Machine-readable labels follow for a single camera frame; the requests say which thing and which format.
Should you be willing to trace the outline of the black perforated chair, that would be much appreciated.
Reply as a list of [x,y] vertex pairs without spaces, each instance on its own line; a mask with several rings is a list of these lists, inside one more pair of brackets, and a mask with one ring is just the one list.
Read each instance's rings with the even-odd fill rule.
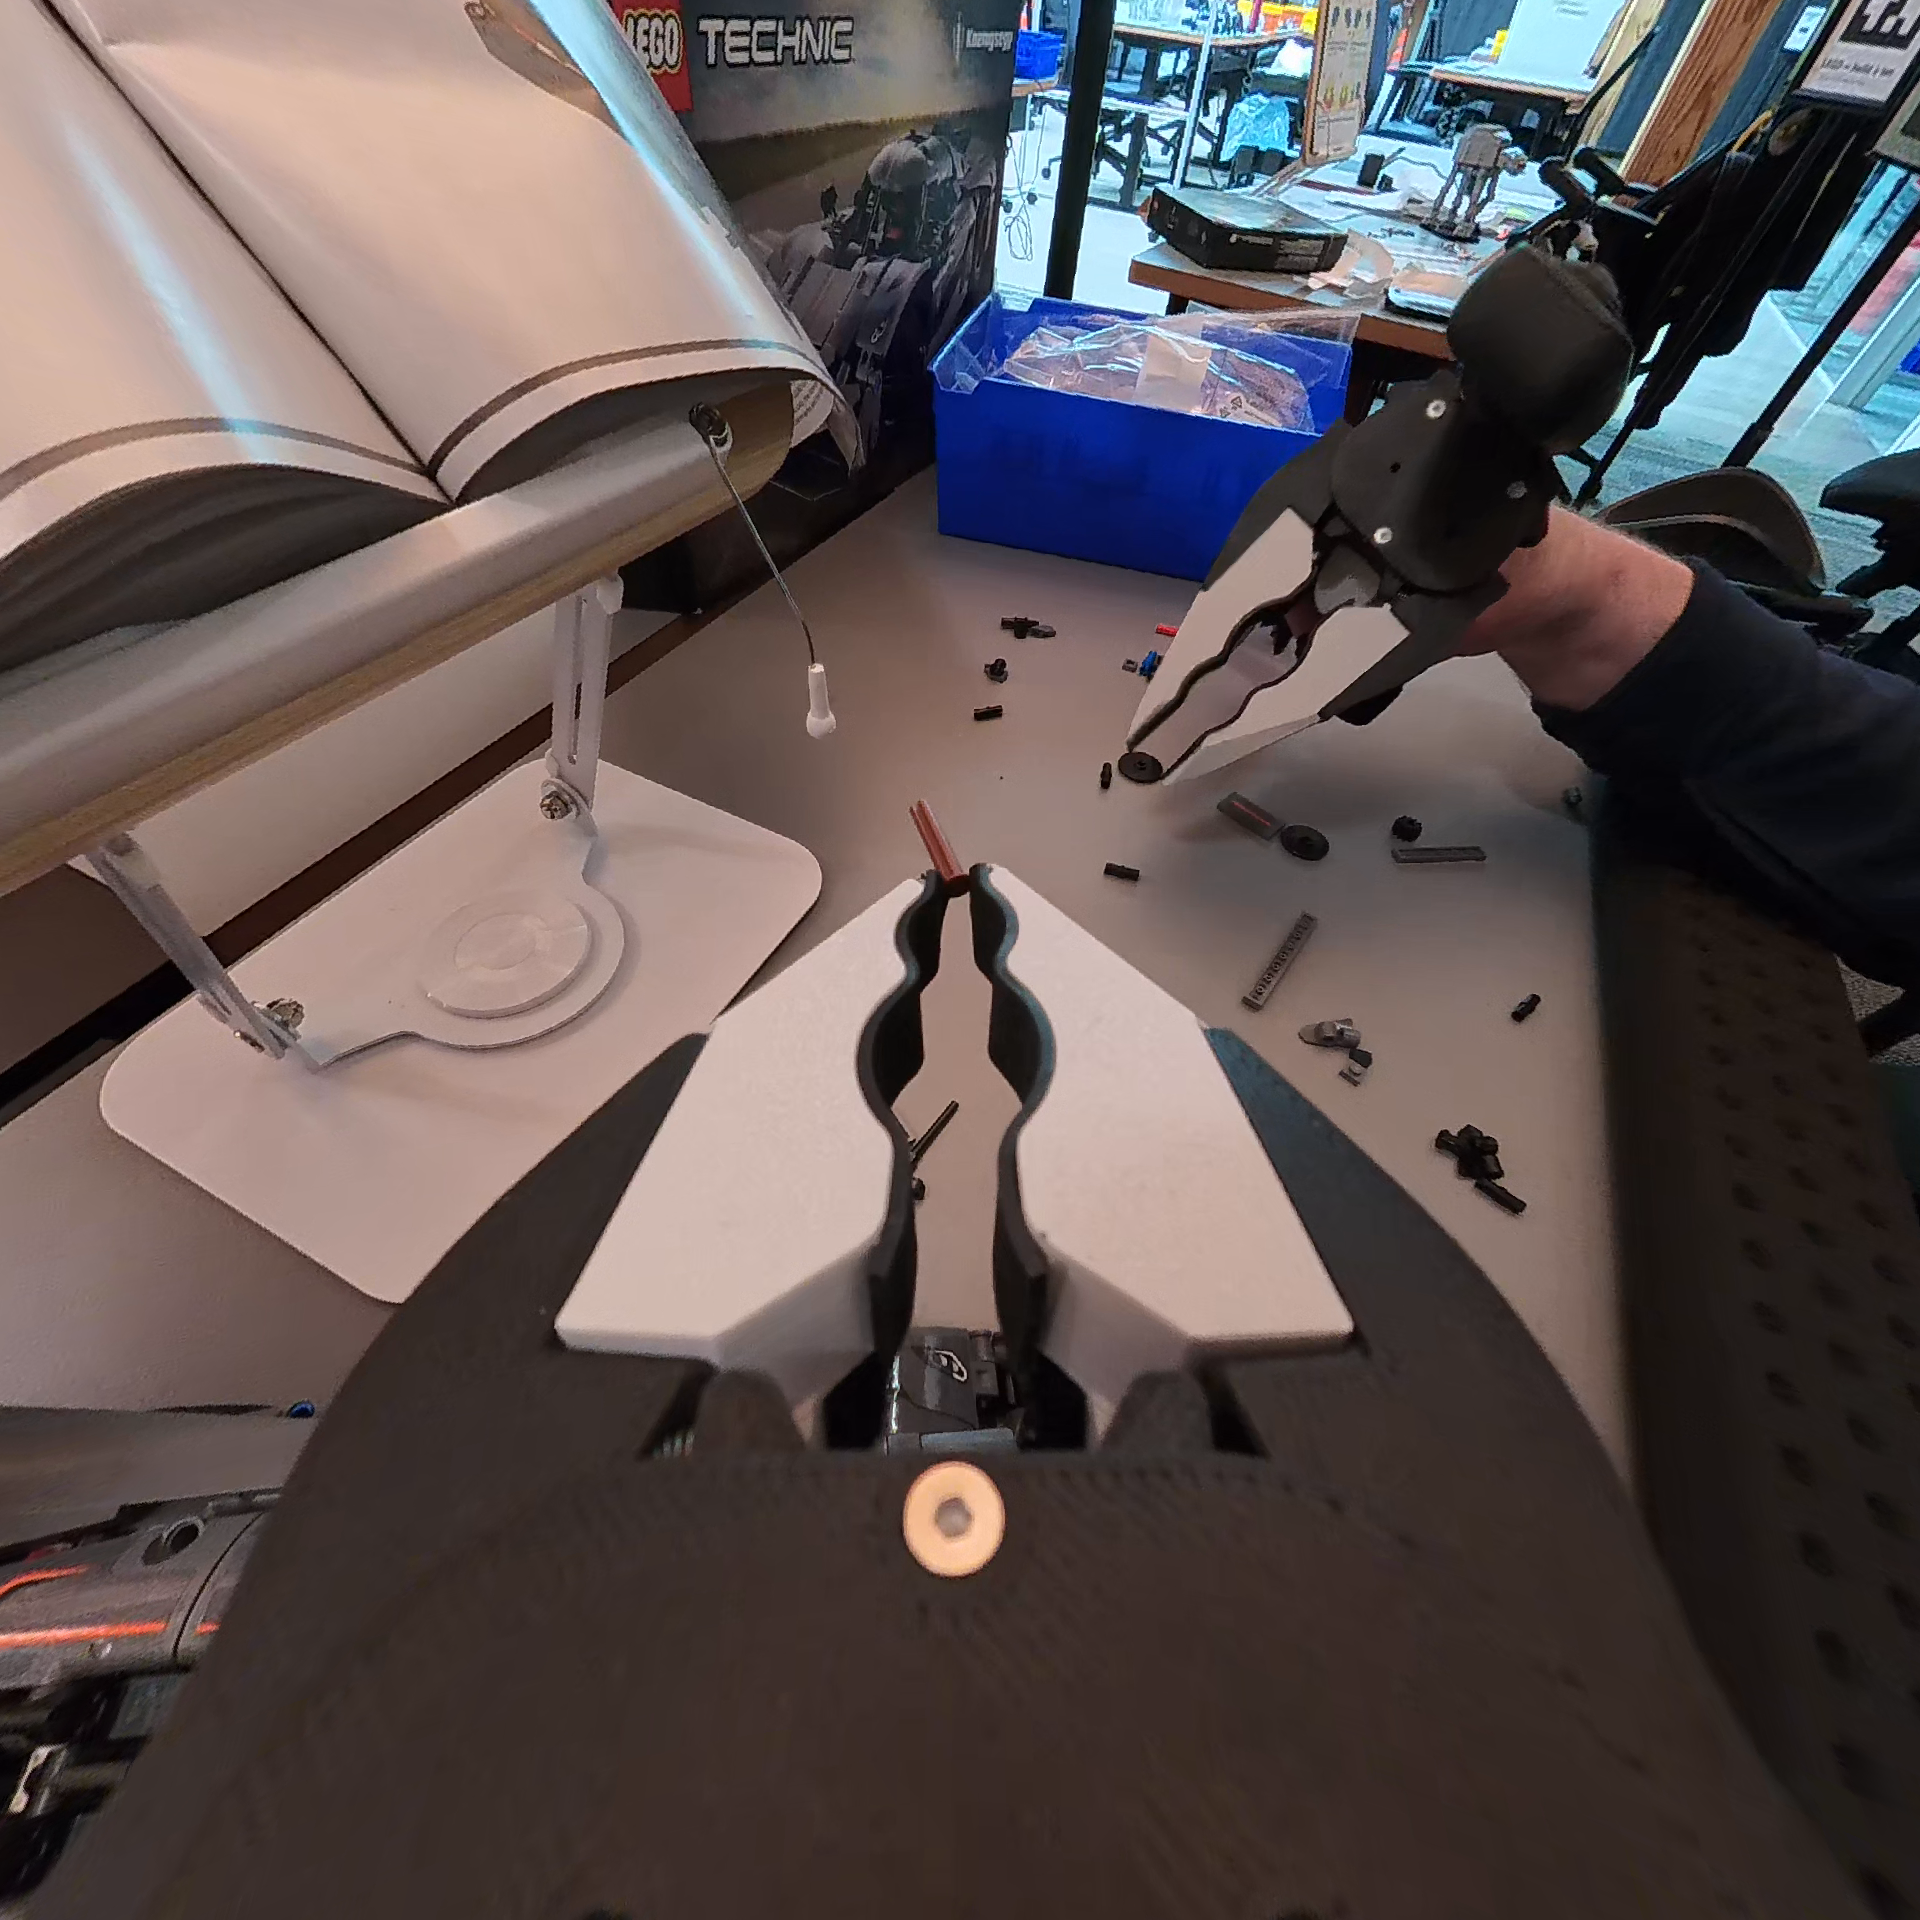
[[1915,1206],[1838,965],[1594,812],[1633,1463],[1690,1639],[1915,1916]]

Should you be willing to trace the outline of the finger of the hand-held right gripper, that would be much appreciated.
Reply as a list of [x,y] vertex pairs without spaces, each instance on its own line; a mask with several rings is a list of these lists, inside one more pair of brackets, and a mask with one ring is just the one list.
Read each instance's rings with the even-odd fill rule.
[[1327,567],[1336,538],[1308,526],[1296,511],[1259,528],[1197,592],[1159,679],[1139,702],[1130,756],[1192,758],[1217,738],[1268,689],[1284,687],[1308,656],[1308,640],[1293,630],[1302,612],[1305,634],[1322,612],[1315,583]]
[[1326,708],[1407,638],[1395,612],[1357,604],[1355,597],[1336,612],[1322,612],[1313,634],[1305,634],[1302,612],[1293,612],[1293,630],[1308,640],[1305,665],[1285,677],[1284,687],[1259,693],[1241,722],[1209,738],[1192,758],[1163,758],[1163,783],[1209,778],[1315,730]]

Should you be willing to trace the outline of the grey lego walker model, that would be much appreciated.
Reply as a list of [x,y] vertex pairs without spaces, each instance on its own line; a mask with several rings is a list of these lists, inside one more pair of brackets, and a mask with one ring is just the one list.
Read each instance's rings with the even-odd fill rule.
[[1416,226],[1446,241],[1477,241],[1478,222],[1491,205],[1502,179],[1524,173],[1522,148],[1507,143],[1507,131],[1494,122],[1478,122],[1456,137],[1448,173]]

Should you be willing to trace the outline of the grey lego car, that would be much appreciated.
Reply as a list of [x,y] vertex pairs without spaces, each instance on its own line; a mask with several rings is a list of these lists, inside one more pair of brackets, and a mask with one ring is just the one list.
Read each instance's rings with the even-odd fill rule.
[[[242,1731],[299,1745],[326,1686],[350,1686],[330,1757],[366,1762],[366,1787],[426,1782],[435,1815],[473,1791],[491,1829],[557,1832],[563,1809],[654,1805],[645,1832],[687,1805],[789,1795],[875,1826],[906,1805],[957,1805],[982,1832],[1019,1832],[1044,1803],[1044,1753],[1016,1725],[986,1658],[906,1653],[903,1673],[855,1703],[852,1680],[802,1676],[793,1650],[734,1668],[772,1731],[698,1699],[694,1653],[714,1653],[714,1609],[642,1624],[645,1567],[587,1595],[587,1538],[557,1484],[593,1453],[679,1426],[674,1386],[634,1386],[582,1365],[554,1374],[557,1342],[533,1310],[460,1324],[396,1312],[343,1400],[340,1453],[372,1477],[343,1489],[324,1543],[263,1580],[272,1673],[291,1694]],[[28,1882],[96,1805],[212,1647],[277,1486],[263,1470],[183,1470],[183,1496],[116,1512],[78,1509],[3,1526],[3,1884]]]

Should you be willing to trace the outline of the instruction booklet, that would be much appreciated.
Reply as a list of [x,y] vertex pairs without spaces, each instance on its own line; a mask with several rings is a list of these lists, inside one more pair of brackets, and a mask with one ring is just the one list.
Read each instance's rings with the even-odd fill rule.
[[3,672],[777,379],[860,458],[607,2],[3,2]]

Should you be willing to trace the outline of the black flat box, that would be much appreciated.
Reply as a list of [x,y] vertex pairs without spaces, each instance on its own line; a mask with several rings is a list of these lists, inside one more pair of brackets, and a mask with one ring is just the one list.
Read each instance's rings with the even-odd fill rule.
[[1326,273],[1348,245],[1344,228],[1241,189],[1159,183],[1139,219],[1148,235],[1213,273]]

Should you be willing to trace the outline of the lego set box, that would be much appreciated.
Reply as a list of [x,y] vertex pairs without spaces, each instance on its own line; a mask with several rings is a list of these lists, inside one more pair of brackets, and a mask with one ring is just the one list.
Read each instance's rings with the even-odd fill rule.
[[932,458],[931,363],[995,284],[1022,2],[613,2],[852,408],[751,501],[789,566]]

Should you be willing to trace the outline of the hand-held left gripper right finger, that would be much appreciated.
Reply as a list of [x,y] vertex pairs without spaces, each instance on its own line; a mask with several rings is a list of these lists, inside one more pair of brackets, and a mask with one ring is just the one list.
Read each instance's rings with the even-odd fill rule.
[[995,1149],[992,1279],[1041,1425],[1115,1414],[1163,1371],[1322,1354],[1355,1315],[1224,1063],[1224,1034],[1028,883],[973,868]]

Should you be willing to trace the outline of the grey office chair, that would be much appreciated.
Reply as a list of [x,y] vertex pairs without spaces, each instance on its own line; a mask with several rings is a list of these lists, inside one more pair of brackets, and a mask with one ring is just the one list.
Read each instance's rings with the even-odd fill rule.
[[1820,644],[1859,638],[1872,604],[1828,589],[1811,522],[1783,485],[1751,466],[1712,466],[1630,493],[1597,522],[1706,566],[1761,609],[1801,623]]

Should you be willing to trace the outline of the scattered black lego pins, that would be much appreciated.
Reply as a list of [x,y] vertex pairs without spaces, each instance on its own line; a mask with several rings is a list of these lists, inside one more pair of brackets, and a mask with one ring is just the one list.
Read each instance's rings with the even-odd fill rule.
[[[1135,684],[1068,630],[1011,656],[1004,687],[959,650],[931,696],[946,767],[932,808],[957,848],[992,858],[1094,937],[1231,1028],[1305,1091],[1410,1192],[1448,1218],[1547,1223],[1571,1118],[1591,1120],[1586,838],[1547,802],[1564,758],[1544,743],[1497,660],[1451,660],[1372,725],[1327,722],[1197,780],[1131,786],[1115,763]],[[1320,866],[1217,816],[1242,794],[1284,822],[1322,830]],[[1389,819],[1416,846],[1482,846],[1478,868],[1400,868]],[[1269,1005],[1241,994],[1285,929],[1320,929]],[[1352,1019],[1372,1053],[1344,1085],[1344,1053],[1298,1024]]]

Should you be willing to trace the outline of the black pole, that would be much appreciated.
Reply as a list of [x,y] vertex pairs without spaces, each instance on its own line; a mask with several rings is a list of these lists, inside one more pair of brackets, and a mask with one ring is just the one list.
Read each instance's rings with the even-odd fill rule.
[[1055,216],[1044,256],[1044,296],[1072,301],[1085,222],[1091,205],[1091,173],[1096,162],[1096,122],[1108,86],[1108,57],[1115,26],[1115,2],[1076,2],[1068,67],[1064,143],[1055,173]]

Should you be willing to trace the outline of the fiducial tag sign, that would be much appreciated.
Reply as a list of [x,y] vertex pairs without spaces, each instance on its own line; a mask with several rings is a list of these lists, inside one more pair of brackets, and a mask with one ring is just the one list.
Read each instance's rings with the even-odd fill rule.
[[1797,106],[1892,109],[1915,71],[1915,2],[1841,2],[1792,83]]

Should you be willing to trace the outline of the clear plastic bag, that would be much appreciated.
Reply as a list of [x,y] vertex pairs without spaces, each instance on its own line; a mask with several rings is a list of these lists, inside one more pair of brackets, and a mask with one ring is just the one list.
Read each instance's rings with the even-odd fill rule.
[[1048,319],[992,375],[1072,398],[1315,433],[1344,406],[1355,317],[1188,312]]

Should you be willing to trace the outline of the blue storage bin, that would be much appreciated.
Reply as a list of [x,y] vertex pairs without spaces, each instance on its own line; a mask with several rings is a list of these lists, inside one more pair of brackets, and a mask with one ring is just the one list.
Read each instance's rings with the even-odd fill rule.
[[1141,314],[992,295],[946,339],[931,363],[946,536],[1202,583],[1252,493],[1344,414],[1293,433],[992,375],[1037,325],[1124,317]]

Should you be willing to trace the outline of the white book stand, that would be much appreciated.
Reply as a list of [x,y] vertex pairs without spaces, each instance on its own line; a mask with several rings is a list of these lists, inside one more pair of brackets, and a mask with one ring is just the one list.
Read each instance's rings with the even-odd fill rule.
[[[140,1153],[379,1304],[823,888],[795,844],[599,771],[618,566],[781,466],[769,398],[663,423],[231,609],[3,672],[3,888],[85,855],[185,973],[101,1085]],[[129,830],[525,616],[552,731],[225,971]]]

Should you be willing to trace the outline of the black office chair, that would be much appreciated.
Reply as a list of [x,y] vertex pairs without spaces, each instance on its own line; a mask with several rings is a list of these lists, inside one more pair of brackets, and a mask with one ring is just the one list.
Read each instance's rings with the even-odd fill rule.
[[[1874,522],[1877,555],[1838,583],[1841,597],[1865,604],[1896,589],[1915,593],[1915,448],[1848,466],[1828,481],[1819,503]],[[1845,653],[1915,684],[1915,604],[1890,623],[1851,638]]]

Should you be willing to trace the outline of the cluttered work table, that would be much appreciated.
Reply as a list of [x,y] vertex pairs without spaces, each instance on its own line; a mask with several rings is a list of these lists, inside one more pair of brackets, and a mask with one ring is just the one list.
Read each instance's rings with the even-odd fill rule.
[[1148,235],[1126,279],[1139,292],[1165,295],[1173,314],[1344,314],[1357,325],[1355,349],[1439,363],[1451,301],[1515,228],[1507,205],[1485,208],[1477,241],[1448,241],[1419,228],[1416,214],[1434,204],[1442,173],[1442,168],[1397,148],[1386,149],[1372,186],[1357,183],[1355,162],[1305,173],[1285,168],[1273,178],[1227,186],[1279,201],[1296,214],[1344,228],[1348,245],[1326,273],[1213,273]]

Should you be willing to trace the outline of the person's right forearm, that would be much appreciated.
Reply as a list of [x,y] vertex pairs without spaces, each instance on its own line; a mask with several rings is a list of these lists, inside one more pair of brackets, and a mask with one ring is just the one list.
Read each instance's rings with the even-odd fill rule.
[[1915,687],[1811,644],[1693,566],[1660,634],[1517,663],[1541,725],[1646,846],[1915,985]]

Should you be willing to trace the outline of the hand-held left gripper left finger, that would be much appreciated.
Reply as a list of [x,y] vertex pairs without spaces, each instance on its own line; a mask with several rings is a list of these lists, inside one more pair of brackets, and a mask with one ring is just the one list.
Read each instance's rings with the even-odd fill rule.
[[692,1360],[877,1445],[917,1298],[902,1091],[924,1067],[924,883],[893,884],[714,1019],[554,1334]]

